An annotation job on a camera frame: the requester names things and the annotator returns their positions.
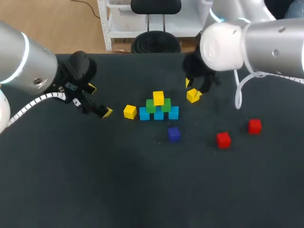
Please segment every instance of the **white cable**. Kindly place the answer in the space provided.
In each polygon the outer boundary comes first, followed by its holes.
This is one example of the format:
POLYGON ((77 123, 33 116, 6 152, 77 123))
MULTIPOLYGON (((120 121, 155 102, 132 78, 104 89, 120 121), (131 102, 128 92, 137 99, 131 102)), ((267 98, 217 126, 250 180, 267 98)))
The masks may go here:
POLYGON ((38 104, 41 101, 44 101, 48 98, 59 98, 61 100, 66 100, 66 94, 65 93, 48 93, 48 94, 43 94, 40 97, 37 97, 36 99, 32 100, 30 103, 28 103, 26 106, 24 106, 17 114, 15 114, 10 120, 7 125, 7 127, 11 126, 14 122, 16 122, 24 113, 26 113, 29 109, 31 109, 33 106, 38 104))
MULTIPOLYGON (((237 88, 238 88, 238 85, 239 85, 239 79, 238 79, 238 70, 234 70, 234 78, 236 80, 236 84, 237 84, 237 88)), ((240 91, 237 96, 236 96, 236 99, 237 99, 237 104, 238 105, 242 105, 242 100, 243 100, 243 96, 242 96, 242 91, 240 91)))
POLYGON ((301 84, 304 84, 304 79, 301 79, 301 78, 297 78, 297 77, 288 77, 288 76, 283 76, 283 75, 275 75, 275 74, 269 74, 269 73, 265 73, 265 72, 255 72, 254 75, 253 74, 250 74, 248 75, 247 77, 245 77, 238 85, 238 82, 237 82, 237 74, 235 73, 235 77, 236 77, 236 84, 237 84, 237 91, 236 91, 236 96, 235 96, 235 107, 237 109, 240 109, 241 106, 242 106, 242 87, 245 85, 246 82, 248 82, 250 79, 254 78, 254 77, 257 77, 257 78, 261 78, 261 77, 265 77, 267 75, 270 75, 270 76, 276 76, 276 77, 281 77, 281 78, 284 78, 284 79, 288 79, 288 80, 291 80, 291 81, 294 81, 294 82, 298 82, 298 83, 301 83, 301 84))

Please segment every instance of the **yellow block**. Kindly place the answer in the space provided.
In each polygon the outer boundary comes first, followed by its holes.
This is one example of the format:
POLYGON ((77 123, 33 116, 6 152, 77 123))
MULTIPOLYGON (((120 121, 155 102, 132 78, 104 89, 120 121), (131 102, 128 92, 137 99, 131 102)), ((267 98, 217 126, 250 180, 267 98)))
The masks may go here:
POLYGON ((198 101, 199 98, 200 98, 200 96, 198 95, 198 91, 196 89, 191 89, 187 92, 187 99, 191 103, 198 101))
POLYGON ((198 93, 196 94, 196 96, 202 96, 203 94, 200 92, 200 91, 198 91, 198 93))
POLYGON ((123 110, 123 115, 125 118, 133 120, 137 114, 137 110, 135 106, 127 105, 123 110))
POLYGON ((111 108, 108 107, 107 109, 108 109, 108 112, 103 116, 103 118, 108 117, 113 112, 113 110, 111 108))
POLYGON ((154 102, 154 106, 160 106, 165 104, 163 91, 153 92, 153 102, 154 102))
POLYGON ((190 80, 188 78, 186 78, 186 88, 188 87, 189 83, 190 83, 190 80))
POLYGON ((97 88, 95 86, 93 86, 91 83, 89 83, 89 86, 91 86, 94 89, 93 93, 95 93, 95 91, 97 90, 97 88))

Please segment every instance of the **storage bin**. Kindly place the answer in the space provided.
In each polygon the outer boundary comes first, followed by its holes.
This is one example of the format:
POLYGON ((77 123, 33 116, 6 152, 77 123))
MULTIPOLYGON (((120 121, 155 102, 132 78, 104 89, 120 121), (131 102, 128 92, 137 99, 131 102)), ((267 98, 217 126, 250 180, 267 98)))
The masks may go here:
POLYGON ((131 10, 131 0, 107 0, 112 14, 112 23, 117 31, 146 31, 147 15, 136 14, 131 10))
POLYGON ((205 24, 209 11, 213 5, 213 0, 197 0, 198 1, 198 10, 199 10, 199 19, 202 25, 205 24))

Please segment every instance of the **black base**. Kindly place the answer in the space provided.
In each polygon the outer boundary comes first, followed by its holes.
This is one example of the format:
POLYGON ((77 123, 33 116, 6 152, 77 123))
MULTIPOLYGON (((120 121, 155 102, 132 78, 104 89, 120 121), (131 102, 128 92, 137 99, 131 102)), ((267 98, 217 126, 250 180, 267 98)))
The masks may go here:
POLYGON ((140 34, 132 43, 132 53, 181 52, 179 40, 168 32, 150 31, 140 34))

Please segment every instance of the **shelf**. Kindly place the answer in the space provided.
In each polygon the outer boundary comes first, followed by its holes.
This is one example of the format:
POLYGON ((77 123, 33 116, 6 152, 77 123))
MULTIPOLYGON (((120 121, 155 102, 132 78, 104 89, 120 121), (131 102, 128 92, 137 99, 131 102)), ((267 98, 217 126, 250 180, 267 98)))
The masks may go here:
POLYGON ((182 1, 178 14, 165 15, 166 32, 176 37, 195 37, 203 28, 195 1, 182 1))
POLYGON ((146 20, 146 30, 143 31, 117 31, 115 28, 115 24, 112 21, 112 14, 109 17, 109 37, 110 38, 135 38, 138 35, 148 31, 148 24, 146 20))

